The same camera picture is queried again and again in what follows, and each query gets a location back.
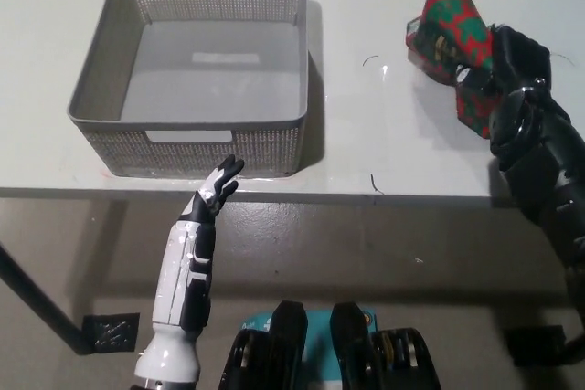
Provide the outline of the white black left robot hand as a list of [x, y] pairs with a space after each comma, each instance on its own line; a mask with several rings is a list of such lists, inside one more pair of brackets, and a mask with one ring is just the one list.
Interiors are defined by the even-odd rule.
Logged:
[[199, 335], [210, 314], [216, 218], [239, 182], [244, 161], [234, 155], [217, 165], [171, 226], [154, 299], [156, 333]]

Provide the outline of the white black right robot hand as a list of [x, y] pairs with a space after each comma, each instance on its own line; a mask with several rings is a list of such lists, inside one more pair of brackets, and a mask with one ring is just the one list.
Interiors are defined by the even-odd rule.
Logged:
[[492, 65], [461, 67], [455, 81], [456, 95], [496, 101], [525, 90], [531, 100], [550, 100], [549, 49], [508, 25], [492, 25], [489, 30]]

